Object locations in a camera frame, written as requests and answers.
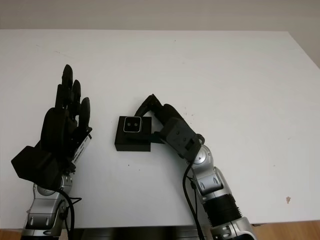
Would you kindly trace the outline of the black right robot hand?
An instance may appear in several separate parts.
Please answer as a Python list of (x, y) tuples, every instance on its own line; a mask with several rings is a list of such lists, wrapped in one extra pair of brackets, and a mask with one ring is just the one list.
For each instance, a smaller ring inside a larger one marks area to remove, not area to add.
[[(153, 112), (154, 116), (165, 126), (170, 118), (182, 119), (178, 111), (170, 104), (162, 105), (154, 94), (149, 95), (146, 100), (140, 105), (135, 113), (135, 117), (143, 117), (147, 112)], [(160, 132), (150, 134), (135, 133), (132, 135), (134, 140), (147, 141), (149, 143), (165, 144), (166, 136)]]

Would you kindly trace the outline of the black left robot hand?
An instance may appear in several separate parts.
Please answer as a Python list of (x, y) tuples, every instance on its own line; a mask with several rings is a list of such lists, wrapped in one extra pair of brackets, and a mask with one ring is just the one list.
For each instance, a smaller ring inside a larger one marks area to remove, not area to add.
[(73, 79), (73, 69), (67, 64), (40, 136), (41, 149), (53, 155), (63, 173), (76, 171), (76, 163), (92, 139), (90, 116), (90, 99), (82, 98), (81, 84)]

